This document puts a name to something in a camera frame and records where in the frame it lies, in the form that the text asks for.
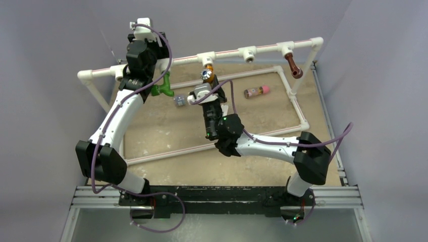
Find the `orange water faucet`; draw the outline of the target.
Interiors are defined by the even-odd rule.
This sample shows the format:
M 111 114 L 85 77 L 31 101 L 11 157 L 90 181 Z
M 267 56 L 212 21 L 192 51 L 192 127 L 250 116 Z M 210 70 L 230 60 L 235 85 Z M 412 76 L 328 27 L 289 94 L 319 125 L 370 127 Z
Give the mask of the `orange water faucet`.
M 214 71 L 211 64 L 204 66 L 204 69 L 201 71 L 200 78 L 204 83 L 212 83 L 214 80 Z

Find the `white PVC pipe frame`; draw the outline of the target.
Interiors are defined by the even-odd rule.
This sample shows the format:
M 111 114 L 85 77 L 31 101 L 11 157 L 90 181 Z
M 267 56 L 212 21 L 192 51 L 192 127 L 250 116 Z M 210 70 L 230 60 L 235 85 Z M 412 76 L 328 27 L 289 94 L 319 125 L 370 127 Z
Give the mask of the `white PVC pipe frame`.
M 311 52 L 303 66 L 303 72 L 307 73 L 310 70 L 318 51 L 321 49 L 323 42 L 324 42 L 323 38 L 315 37 L 308 40 L 280 42 L 276 44 L 263 45 L 263 46 L 247 46 L 247 47 L 241 47 L 238 49 L 225 50 L 220 52 L 210 51 L 210 52 L 198 53 L 197 55 L 193 55 L 193 56 L 175 58 L 172 64 L 175 66 L 178 66 L 178 65 L 186 65 L 191 63 L 201 63 L 202 65 L 205 66 L 208 64 L 211 65 L 213 61 L 217 59 L 222 59 L 222 58 L 242 57 L 244 58 L 244 60 L 247 60 L 250 57 L 254 58 L 254 56 L 257 53 L 278 51 L 278 52 L 281 52 L 282 54 L 288 54 L 291 52 L 291 50 L 295 48 L 310 47 Z M 82 82 L 82 84 L 87 86 L 88 90 L 96 98 L 98 103 L 102 106 L 102 108 L 105 111 L 109 111 L 110 107 L 107 104 L 107 101 L 101 96 L 99 90 L 95 88 L 94 84 L 92 83 L 92 80 L 98 77 L 113 76 L 118 81 L 123 76 L 121 74 L 121 70 L 123 69 L 123 67 L 124 65 L 116 65 L 105 69 L 83 70 L 83 71 L 79 71 L 77 74 L 78 79 Z M 267 74 L 272 72 L 276 72 L 280 76 L 284 84 L 284 87 L 286 89 L 287 96 L 290 99 L 290 102 L 292 103 L 293 107 L 295 108 L 297 116 L 299 117 L 300 125 L 290 127 L 290 128 L 283 128 L 275 131 L 269 131 L 268 134 L 282 135 L 282 134 L 287 134 L 291 132 L 308 130 L 309 123 L 306 117 L 304 116 L 303 111 L 301 110 L 296 98 L 298 88 L 304 80 L 303 77 L 297 79 L 294 83 L 294 86 L 291 87 L 287 81 L 283 68 L 281 66 L 274 66 L 272 68 L 220 76 L 219 80 L 222 81 L 227 78 L 230 78 L 230 79 L 244 78 L 244 77 Z M 140 164 L 144 162 L 165 159 L 165 158 L 175 157 L 175 156 L 189 154 L 189 153 L 195 153 L 198 151 L 204 151 L 212 148 L 214 148 L 213 144 L 194 146 L 188 149 L 181 149 L 181 150 L 176 150 L 176 151 L 171 151 L 166 153 L 139 157 L 135 159 L 129 159 L 127 163 L 129 165 L 135 165 L 135 164 Z

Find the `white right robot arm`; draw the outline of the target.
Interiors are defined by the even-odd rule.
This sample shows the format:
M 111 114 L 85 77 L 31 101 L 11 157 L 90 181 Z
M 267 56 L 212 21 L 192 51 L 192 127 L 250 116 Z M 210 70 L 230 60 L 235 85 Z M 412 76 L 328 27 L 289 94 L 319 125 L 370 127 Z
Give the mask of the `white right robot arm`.
M 310 132 L 293 137 L 270 137 L 249 133 L 239 115 L 224 114 L 225 96 L 222 83 L 214 88 L 209 83 L 197 85 L 188 96 L 191 105 L 203 110 L 206 138 L 224 156 L 259 156 L 293 164 L 296 173 L 290 177 L 283 198 L 289 205 L 296 205 L 312 185 L 324 185 L 331 162 L 331 151 Z

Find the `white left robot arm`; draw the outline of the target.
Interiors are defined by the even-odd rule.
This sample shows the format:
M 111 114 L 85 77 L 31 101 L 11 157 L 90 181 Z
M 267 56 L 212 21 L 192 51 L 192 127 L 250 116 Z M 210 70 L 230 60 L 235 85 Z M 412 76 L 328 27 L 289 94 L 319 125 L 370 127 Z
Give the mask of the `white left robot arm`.
M 88 140 L 78 141 L 75 151 L 84 177 L 125 190 L 137 206 L 145 206 L 150 201 L 149 182 L 128 169 L 119 149 L 128 125 L 155 86 L 152 79 L 157 62 L 166 60 L 161 76 L 168 75 L 172 52 L 164 32 L 134 32 L 128 35 L 128 41 L 127 64 L 78 73 L 82 81 L 110 74 L 120 86 L 104 121 Z

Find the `green water faucet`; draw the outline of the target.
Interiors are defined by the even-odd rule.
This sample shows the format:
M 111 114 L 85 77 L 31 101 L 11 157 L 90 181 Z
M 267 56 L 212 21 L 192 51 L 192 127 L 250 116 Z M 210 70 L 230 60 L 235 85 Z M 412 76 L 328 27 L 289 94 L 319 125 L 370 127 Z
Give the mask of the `green water faucet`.
M 168 97 L 174 97 L 175 96 L 174 91 L 171 89 L 170 72 L 169 71 L 164 72 L 163 83 L 160 85 L 158 85 L 158 84 L 153 85 L 150 93 L 152 96 L 159 96 L 161 94 L 164 94 Z

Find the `brown water faucet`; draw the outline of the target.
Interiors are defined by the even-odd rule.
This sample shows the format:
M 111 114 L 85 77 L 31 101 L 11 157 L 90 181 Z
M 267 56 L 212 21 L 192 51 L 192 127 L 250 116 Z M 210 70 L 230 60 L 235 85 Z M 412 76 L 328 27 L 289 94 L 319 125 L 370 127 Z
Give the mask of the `brown water faucet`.
M 288 62 L 291 74 L 294 79 L 300 79 L 304 72 L 303 70 L 297 66 L 296 62 L 294 61 L 293 53 L 287 53 L 284 55 L 285 60 Z

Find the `white plastic clip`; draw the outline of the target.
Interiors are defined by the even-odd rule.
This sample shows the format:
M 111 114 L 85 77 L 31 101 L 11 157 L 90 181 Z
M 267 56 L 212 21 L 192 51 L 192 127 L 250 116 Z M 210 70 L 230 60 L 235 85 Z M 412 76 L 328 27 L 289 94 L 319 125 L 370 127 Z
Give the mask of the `white plastic clip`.
M 222 110 L 222 116 L 227 116 L 228 115 L 229 106 L 228 105 L 221 105 L 221 110 Z

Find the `pink capped small bottle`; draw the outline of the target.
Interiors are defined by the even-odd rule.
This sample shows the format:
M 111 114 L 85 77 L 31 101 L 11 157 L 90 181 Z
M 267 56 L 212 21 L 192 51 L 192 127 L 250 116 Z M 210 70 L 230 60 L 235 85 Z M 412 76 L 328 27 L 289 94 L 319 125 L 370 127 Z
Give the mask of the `pink capped small bottle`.
M 269 93 L 270 88 L 269 86 L 263 85 L 263 86 L 259 86 L 259 87 L 254 87 L 254 88 L 248 88 L 246 90 L 244 90 L 244 97 L 246 99 L 258 96 L 258 95 L 263 95 L 263 94 L 267 94 Z

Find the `small grey blue box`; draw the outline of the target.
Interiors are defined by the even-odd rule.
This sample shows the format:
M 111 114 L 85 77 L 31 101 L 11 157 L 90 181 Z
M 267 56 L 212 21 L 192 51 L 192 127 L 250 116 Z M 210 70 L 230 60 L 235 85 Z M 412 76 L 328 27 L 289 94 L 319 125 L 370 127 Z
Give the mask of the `small grey blue box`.
M 184 95 L 176 95 L 174 96 L 173 100 L 176 107 L 181 107 L 186 105 L 186 97 Z

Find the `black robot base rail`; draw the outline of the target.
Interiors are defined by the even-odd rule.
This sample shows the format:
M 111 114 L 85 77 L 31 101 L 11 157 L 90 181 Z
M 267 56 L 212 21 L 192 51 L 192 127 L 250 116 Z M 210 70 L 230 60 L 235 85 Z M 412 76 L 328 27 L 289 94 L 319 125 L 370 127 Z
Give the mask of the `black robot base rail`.
M 264 215 L 284 219 L 302 219 L 314 206 L 314 194 L 308 189 L 303 197 L 286 193 L 285 187 L 226 186 L 150 186 L 148 197 L 122 192 L 120 206 L 154 208 L 156 218 L 172 214 Z

